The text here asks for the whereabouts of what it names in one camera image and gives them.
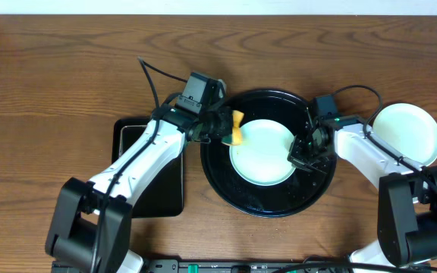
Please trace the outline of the green yellow sponge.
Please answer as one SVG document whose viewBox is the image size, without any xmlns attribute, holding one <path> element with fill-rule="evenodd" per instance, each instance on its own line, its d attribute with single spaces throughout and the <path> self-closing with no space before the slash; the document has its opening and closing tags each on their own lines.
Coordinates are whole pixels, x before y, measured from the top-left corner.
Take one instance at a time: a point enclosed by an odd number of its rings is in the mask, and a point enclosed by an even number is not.
<svg viewBox="0 0 437 273">
<path fill-rule="evenodd" d="M 233 126 L 231 128 L 231 133 L 227 136 L 222 137 L 222 144 L 227 146 L 238 146 L 242 144 L 242 133 L 240 129 L 241 122 L 244 118 L 244 113 L 238 110 L 232 111 L 232 121 Z"/>
</svg>

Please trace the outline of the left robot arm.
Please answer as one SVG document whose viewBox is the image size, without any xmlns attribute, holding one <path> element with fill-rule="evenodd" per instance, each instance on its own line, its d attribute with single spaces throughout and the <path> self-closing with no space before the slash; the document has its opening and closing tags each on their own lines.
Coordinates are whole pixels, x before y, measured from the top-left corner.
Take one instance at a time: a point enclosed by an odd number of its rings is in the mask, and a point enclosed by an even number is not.
<svg viewBox="0 0 437 273">
<path fill-rule="evenodd" d="M 133 208 L 157 174 L 190 141 L 241 143 L 244 113 L 228 106 L 193 113 L 163 104 L 141 137 L 88 181 L 61 188 L 45 251 L 78 272 L 139 272 L 143 258 L 129 249 Z"/>
</svg>

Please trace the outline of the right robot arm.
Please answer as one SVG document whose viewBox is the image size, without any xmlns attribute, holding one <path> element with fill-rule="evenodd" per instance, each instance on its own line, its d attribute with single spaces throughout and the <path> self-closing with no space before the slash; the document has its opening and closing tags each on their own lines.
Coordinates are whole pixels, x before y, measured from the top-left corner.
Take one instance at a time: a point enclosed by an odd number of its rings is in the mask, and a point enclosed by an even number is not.
<svg viewBox="0 0 437 273">
<path fill-rule="evenodd" d="M 305 171 L 336 158 L 379 191 L 377 240 L 352 253 L 351 261 L 404 267 L 437 259 L 437 166 L 403 156 L 353 117 L 318 120 L 294 138 L 288 154 Z"/>
</svg>

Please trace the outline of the light blue plate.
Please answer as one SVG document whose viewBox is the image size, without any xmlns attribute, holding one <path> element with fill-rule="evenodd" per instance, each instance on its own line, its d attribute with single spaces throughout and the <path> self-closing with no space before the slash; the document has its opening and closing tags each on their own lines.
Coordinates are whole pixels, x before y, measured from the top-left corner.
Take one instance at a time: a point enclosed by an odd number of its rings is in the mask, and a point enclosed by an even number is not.
<svg viewBox="0 0 437 273">
<path fill-rule="evenodd" d="M 388 145 L 425 166 L 437 159 L 437 122 L 416 105 L 387 106 L 376 116 L 373 131 Z"/>
<path fill-rule="evenodd" d="M 270 187 L 286 181 L 296 170 L 288 161 L 294 135 L 283 124 L 268 119 L 241 127 L 242 144 L 229 149 L 231 165 L 245 181 Z"/>
</svg>

